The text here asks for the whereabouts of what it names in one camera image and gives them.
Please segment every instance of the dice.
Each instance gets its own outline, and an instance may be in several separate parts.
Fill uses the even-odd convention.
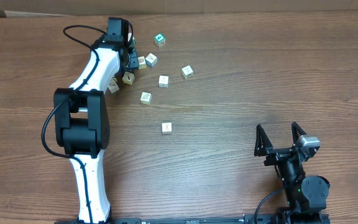
[[[152,94],[143,92],[140,98],[140,102],[149,105],[152,101]]]
[[[165,37],[162,35],[162,33],[159,33],[154,37],[154,43],[157,44],[157,46],[161,47],[165,44]]]
[[[149,53],[149,55],[146,57],[146,64],[150,67],[153,67],[156,63],[157,57],[154,54]]]
[[[162,123],[162,134],[172,134],[172,123]]]
[[[169,79],[169,77],[160,75],[160,80],[158,81],[158,86],[168,88],[168,79]]]
[[[111,93],[115,93],[119,90],[117,83],[114,81],[114,77],[111,79],[108,88]]]
[[[146,68],[146,67],[147,67],[147,65],[146,65],[146,60],[144,59],[143,56],[138,57],[138,58],[137,58],[137,61],[139,62],[139,69],[143,69],[143,68]]]
[[[128,41],[130,41],[131,37],[132,37],[132,33],[128,33]],[[133,47],[135,46],[135,44],[136,44],[135,37],[133,37],[132,42],[129,44],[129,46]]]
[[[184,67],[181,70],[181,74],[183,75],[183,77],[190,78],[193,76],[193,69],[191,69],[190,65],[187,65],[186,67]]]
[[[125,72],[124,76],[122,77],[122,81],[126,84],[132,84],[135,80],[135,75],[131,72]]]

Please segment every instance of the white arm segment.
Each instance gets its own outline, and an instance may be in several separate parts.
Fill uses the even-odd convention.
[[[110,80],[119,71],[120,64],[118,52],[105,48],[98,48],[95,51],[98,53],[100,59],[98,67],[96,67],[96,70],[89,79],[88,84],[80,90],[91,91],[95,89],[106,92]],[[96,55],[93,51],[91,51],[91,58],[88,64],[77,81],[70,85],[70,88],[75,89],[79,87],[83,83],[83,80],[90,74],[95,63]]]
[[[107,200],[106,189],[104,188],[103,155],[104,150],[100,150],[96,159],[92,159],[90,155],[75,155],[85,165],[93,223],[105,222],[110,211],[110,203]],[[78,218],[85,223],[90,223],[90,215],[86,206],[83,171],[77,161],[70,159],[70,162],[73,164],[77,179],[78,195],[80,196],[80,214]]]

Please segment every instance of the wooden block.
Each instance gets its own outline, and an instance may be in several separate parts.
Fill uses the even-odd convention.
[[[157,57],[154,54],[149,53],[149,55],[146,57],[146,64],[150,67],[153,67],[156,63]]]
[[[152,94],[143,92],[140,98],[140,102],[149,105],[152,101]]]
[[[160,75],[160,80],[158,81],[158,86],[168,88],[168,79],[169,79],[169,77]]]
[[[132,33],[128,33],[128,41],[131,39]],[[132,42],[129,44],[130,47],[133,47],[136,45],[135,37],[132,38]]]
[[[131,72],[125,72],[124,76],[122,76],[122,81],[126,84],[132,84],[135,80],[135,75]]]
[[[115,93],[119,90],[117,83],[114,81],[114,77],[111,79],[108,88],[111,93]]]
[[[138,60],[138,62],[139,62],[139,69],[143,69],[143,68],[146,68],[146,67],[147,67],[147,65],[146,65],[146,60],[144,59],[143,56],[138,57],[137,60]]]
[[[162,123],[162,134],[172,134],[172,123]]]
[[[157,44],[157,46],[161,47],[165,44],[165,37],[162,35],[162,33],[157,34],[154,37],[154,43]]]
[[[193,69],[191,69],[190,65],[187,65],[181,70],[181,74],[185,78],[190,78],[193,76]]]

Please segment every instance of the wooden table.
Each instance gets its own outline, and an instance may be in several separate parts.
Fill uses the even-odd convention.
[[[292,143],[292,121],[321,140],[304,163],[331,182],[333,223],[358,223],[358,11],[124,16],[139,55],[158,57],[132,86],[106,94],[111,126],[104,159],[114,217],[241,216],[280,187],[254,157],[262,123],[275,147]],[[79,210],[71,164],[48,154],[40,132],[53,93],[84,69],[89,50],[65,26],[101,29],[108,17],[0,19],[0,223],[52,223]],[[155,34],[167,44],[158,48]],[[87,43],[92,30],[70,30]],[[191,65],[185,80],[181,68]],[[158,76],[168,75],[168,88]],[[153,94],[142,105],[143,91]],[[161,123],[173,123],[162,135]],[[57,147],[54,123],[47,142]],[[261,213],[284,206],[269,200]]]

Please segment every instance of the wooden tabletop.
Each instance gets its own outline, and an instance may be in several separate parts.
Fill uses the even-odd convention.
[[[331,183],[333,223],[358,223],[358,11],[123,16],[139,55],[158,57],[106,94],[111,127],[104,178],[114,217],[229,217],[253,213],[280,187],[254,157],[261,123],[275,147],[291,122],[321,140],[307,175]],[[41,127],[56,88],[80,75],[89,50],[62,29],[105,29],[108,17],[0,19],[0,223],[52,223],[79,211],[71,164],[48,154]],[[158,48],[153,37],[167,43]],[[93,43],[92,30],[69,33]],[[185,80],[181,68],[191,65]],[[159,88],[159,75],[169,87]],[[143,91],[151,105],[140,103]],[[172,122],[172,135],[161,123]],[[56,144],[54,123],[47,131]],[[260,213],[285,206],[284,195]]]

